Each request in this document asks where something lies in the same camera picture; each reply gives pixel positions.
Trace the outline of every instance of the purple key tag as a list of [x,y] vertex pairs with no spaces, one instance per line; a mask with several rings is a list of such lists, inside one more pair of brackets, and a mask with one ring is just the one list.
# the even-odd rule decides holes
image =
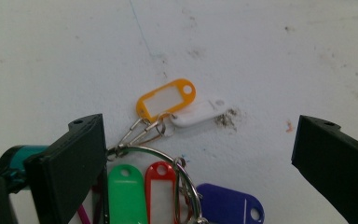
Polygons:
[[211,184],[197,187],[202,195],[202,215],[217,224],[260,224],[264,222],[264,209],[260,201],[250,194],[225,189]]

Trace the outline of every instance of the red key tag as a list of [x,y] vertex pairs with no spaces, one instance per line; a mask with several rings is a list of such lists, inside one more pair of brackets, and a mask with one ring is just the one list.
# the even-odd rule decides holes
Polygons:
[[175,182],[175,171],[166,161],[155,162],[147,169],[145,196],[149,224],[176,224],[174,213]]

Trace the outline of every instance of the key ring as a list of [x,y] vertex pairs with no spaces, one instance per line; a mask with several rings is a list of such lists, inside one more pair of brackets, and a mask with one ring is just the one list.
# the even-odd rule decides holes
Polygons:
[[[188,194],[188,199],[190,200],[192,217],[188,218],[185,222],[186,224],[209,224],[208,220],[202,217],[201,205],[200,205],[200,196],[197,193],[194,184],[188,175],[187,171],[184,168],[185,163],[183,163],[183,158],[173,159],[169,155],[164,152],[161,152],[152,147],[141,147],[141,146],[124,146],[119,148],[112,148],[107,151],[107,157],[115,155],[116,158],[122,157],[130,152],[144,152],[151,154],[153,156],[159,157],[160,159],[170,163],[173,169],[176,172],[177,176],[180,176],[182,181],[185,182],[185,194]],[[179,183],[175,186],[175,191],[179,191]],[[175,193],[175,206],[178,206],[179,203],[179,194]],[[175,219],[178,223],[181,223],[178,220],[177,209],[175,209]]]

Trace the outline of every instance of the green key tag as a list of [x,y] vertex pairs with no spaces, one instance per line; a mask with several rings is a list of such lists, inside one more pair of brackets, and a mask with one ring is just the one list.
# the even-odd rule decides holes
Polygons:
[[135,167],[122,164],[108,176],[111,224],[147,224],[144,178]]

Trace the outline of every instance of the yellow key tag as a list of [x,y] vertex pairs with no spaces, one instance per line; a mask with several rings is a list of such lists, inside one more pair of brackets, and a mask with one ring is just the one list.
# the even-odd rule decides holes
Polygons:
[[194,98],[196,98],[196,88],[193,83],[180,78],[139,98],[136,112],[139,117],[154,122],[159,114],[180,110],[191,104]]

